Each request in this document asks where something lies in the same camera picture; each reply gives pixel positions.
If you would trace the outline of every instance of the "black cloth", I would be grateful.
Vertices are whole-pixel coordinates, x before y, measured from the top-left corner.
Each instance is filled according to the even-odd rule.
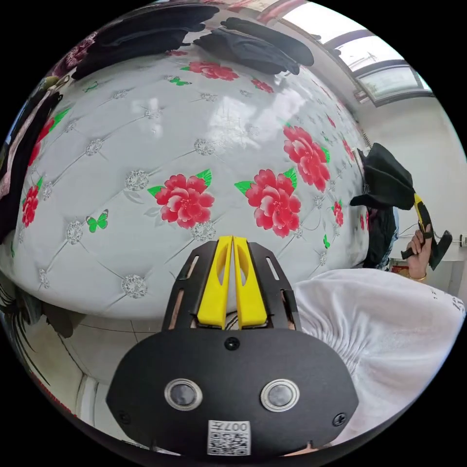
[[[126,18],[99,31],[94,38],[97,44],[111,44],[126,36],[157,29],[190,28],[211,19],[219,9],[209,5],[178,5],[171,8],[155,9]]]
[[[94,44],[72,78],[80,80],[103,68],[146,55],[162,54],[185,45],[188,32],[205,28],[202,21],[219,9],[209,5],[180,5],[141,13],[99,31]]]
[[[206,26],[204,24],[195,24],[194,26],[183,26],[183,27],[177,27],[177,28],[152,28],[148,31],[134,31],[126,36],[119,37],[113,42],[108,42],[108,43],[102,43],[101,41],[95,42],[88,48],[88,53],[94,53],[94,51],[103,51],[103,50],[108,50],[108,47],[118,47],[120,45],[124,45],[125,42],[132,41],[134,39],[139,39],[140,37],[145,37],[145,36],[152,36],[153,34],[156,33],[163,33],[163,32],[168,32],[170,33],[171,31],[178,31],[182,30],[185,31],[186,33],[198,33],[201,31],[204,31],[204,28]]]
[[[379,209],[369,221],[368,253],[363,262],[364,268],[377,268],[391,246],[395,232],[393,208]]]
[[[412,175],[379,143],[362,160],[366,193],[351,199],[351,206],[375,209],[397,207],[409,211],[414,202]]]
[[[13,165],[11,168],[10,191],[0,199],[0,243],[3,243],[5,237],[16,228],[18,213],[21,204],[21,192],[28,169],[29,159],[33,152],[34,145],[51,111],[62,99],[61,94],[55,92],[45,99],[37,113],[26,130],[21,142],[19,143]]]
[[[240,18],[227,18],[227,20],[222,21],[221,24],[227,29],[235,29],[236,31],[249,34],[250,36],[257,37],[274,45],[286,53],[292,60],[302,65],[310,67],[314,63],[311,50],[304,43],[286,34]]]
[[[186,31],[184,30],[163,31],[129,40],[118,47],[105,47],[105,50],[96,48],[95,52],[88,54],[76,67],[72,78],[80,80],[91,73],[116,63],[146,55],[162,54],[168,50],[176,50],[182,44],[185,36]]]
[[[214,29],[210,34],[193,41],[212,55],[253,68],[265,74],[300,72],[300,66],[276,46],[255,37]]]

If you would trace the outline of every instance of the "hand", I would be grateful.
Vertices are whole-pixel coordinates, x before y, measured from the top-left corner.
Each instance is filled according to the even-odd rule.
[[[427,232],[431,232],[431,225],[427,225]],[[423,279],[427,275],[427,266],[431,253],[432,238],[427,238],[423,243],[423,234],[420,230],[415,232],[411,242],[407,245],[407,249],[412,248],[414,255],[407,259],[409,265],[409,275],[412,279]]]

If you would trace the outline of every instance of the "white shirt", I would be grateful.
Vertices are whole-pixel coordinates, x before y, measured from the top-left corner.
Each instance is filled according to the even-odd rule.
[[[333,445],[380,425],[418,397],[465,317],[461,300],[375,269],[333,270],[294,289],[303,331],[339,354],[359,398]]]

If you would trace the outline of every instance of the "qr code label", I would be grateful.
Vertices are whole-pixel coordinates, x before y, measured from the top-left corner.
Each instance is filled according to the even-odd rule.
[[[249,456],[250,422],[209,420],[208,454],[211,456]]]

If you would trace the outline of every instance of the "red peony print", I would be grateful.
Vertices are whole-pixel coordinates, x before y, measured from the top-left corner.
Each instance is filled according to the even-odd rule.
[[[54,126],[54,123],[55,123],[55,120],[53,118],[51,118],[46,124],[45,126],[43,127],[43,129],[41,130],[41,132],[39,133],[39,137],[37,139],[37,141],[42,141],[48,134],[49,134],[49,131],[51,130],[51,128]]]
[[[330,179],[324,151],[299,126],[285,126],[284,135],[288,138],[284,144],[284,151],[297,164],[303,181],[308,185],[315,185],[324,193],[326,182]]]
[[[256,86],[257,89],[266,91],[268,94],[272,94],[274,92],[274,89],[269,84],[263,83],[259,79],[252,79],[251,82]]]
[[[342,206],[337,201],[334,203],[333,211],[337,225],[339,225],[339,227],[342,227],[342,224],[344,223],[344,214],[342,213]]]
[[[184,52],[182,50],[169,50],[166,52],[166,55],[170,57],[181,57],[182,55],[188,55],[188,52]]]
[[[347,151],[347,154],[349,155],[350,160],[354,161],[354,160],[355,160],[354,153],[353,153],[352,150],[350,149],[350,146],[348,145],[347,141],[346,141],[346,140],[342,140],[342,144],[344,145],[344,148],[345,148],[345,150]]]
[[[222,79],[224,81],[233,81],[239,78],[232,68],[223,67],[214,62],[190,62],[189,71],[201,73],[204,77],[210,79]]]
[[[272,229],[279,237],[287,237],[291,230],[300,226],[298,213],[301,202],[292,193],[292,181],[284,174],[277,177],[270,169],[260,170],[254,177],[255,184],[245,192],[250,206],[256,208],[256,225],[264,230]]]
[[[196,176],[188,180],[184,175],[172,175],[165,181],[165,187],[156,193],[156,202],[163,205],[162,220],[176,222],[184,229],[190,229],[198,223],[211,218],[208,209],[214,203],[214,197],[206,193],[206,182]]]
[[[31,165],[33,165],[34,161],[36,160],[37,156],[39,155],[39,152],[40,152],[40,142],[38,141],[33,147],[31,157],[29,158],[28,167],[31,167]]]
[[[39,155],[40,152],[40,142],[49,134],[49,131],[52,129],[54,126],[55,120],[51,118],[43,127],[41,132],[39,133],[39,136],[37,138],[36,144],[33,147],[33,150],[31,152],[31,157],[29,158],[28,162],[28,167],[31,167],[33,165],[34,161],[36,160],[37,156]]]
[[[332,121],[331,117],[328,114],[326,114],[326,117],[329,120],[329,123],[335,128],[336,124]]]
[[[37,199],[38,192],[39,187],[35,185],[29,189],[28,194],[26,195],[26,200],[23,204],[22,219],[25,227],[28,227],[28,225],[34,220],[34,217],[36,215],[36,208],[39,203],[39,200]]]

